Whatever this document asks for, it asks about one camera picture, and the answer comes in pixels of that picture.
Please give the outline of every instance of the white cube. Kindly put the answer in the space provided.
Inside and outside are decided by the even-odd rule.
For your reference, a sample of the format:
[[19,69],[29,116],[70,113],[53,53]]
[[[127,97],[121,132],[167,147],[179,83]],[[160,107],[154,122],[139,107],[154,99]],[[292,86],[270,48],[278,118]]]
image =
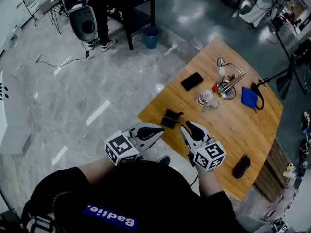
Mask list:
[[105,152],[116,166],[133,162],[139,155],[139,151],[120,130],[106,139]]
[[194,161],[206,171],[219,166],[225,159],[226,152],[220,142],[211,143],[196,150]]

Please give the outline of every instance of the smartphone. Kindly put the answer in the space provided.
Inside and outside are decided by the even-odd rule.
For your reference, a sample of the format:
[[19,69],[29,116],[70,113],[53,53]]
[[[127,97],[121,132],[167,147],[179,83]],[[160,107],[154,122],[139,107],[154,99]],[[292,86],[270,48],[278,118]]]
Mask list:
[[189,91],[202,81],[203,81],[202,76],[198,72],[196,72],[191,76],[187,77],[186,79],[184,79],[182,82],[180,82],[180,84],[184,87],[186,91]]

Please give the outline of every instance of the red cap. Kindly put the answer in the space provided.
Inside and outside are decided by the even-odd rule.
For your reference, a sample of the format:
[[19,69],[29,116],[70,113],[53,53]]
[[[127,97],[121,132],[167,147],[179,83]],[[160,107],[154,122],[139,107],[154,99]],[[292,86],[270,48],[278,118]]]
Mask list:
[[213,88],[212,88],[212,92],[216,93],[219,91],[219,88],[217,85],[214,85]]

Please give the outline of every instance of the silver lamp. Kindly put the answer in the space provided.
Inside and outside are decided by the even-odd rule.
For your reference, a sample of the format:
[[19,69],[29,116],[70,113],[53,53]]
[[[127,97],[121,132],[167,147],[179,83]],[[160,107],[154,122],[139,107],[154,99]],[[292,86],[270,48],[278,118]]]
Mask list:
[[219,57],[217,59],[217,66],[220,68],[219,74],[222,76],[225,74],[225,70],[224,70],[225,66],[230,66],[230,67],[236,69],[237,72],[239,73],[239,76],[235,77],[232,80],[230,80],[226,77],[222,77],[222,79],[217,82],[217,86],[219,88],[218,94],[223,99],[233,99],[236,95],[234,85],[243,78],[243,76],[246,74],[246,72],[244,72],[241,68],[239,68],[238,66],[236,66],[232,63],[224,62],[224,59],[222,57]]

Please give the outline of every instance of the blue pouch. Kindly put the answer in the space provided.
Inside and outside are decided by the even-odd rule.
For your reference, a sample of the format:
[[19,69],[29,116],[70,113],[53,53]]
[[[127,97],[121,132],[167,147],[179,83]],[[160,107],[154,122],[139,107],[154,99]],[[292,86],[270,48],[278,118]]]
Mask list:
[[258,97],[255,92],[246,87],[242,87],[242,95],[241,95],[241,103],[251,107],[253,109],[256,108]]

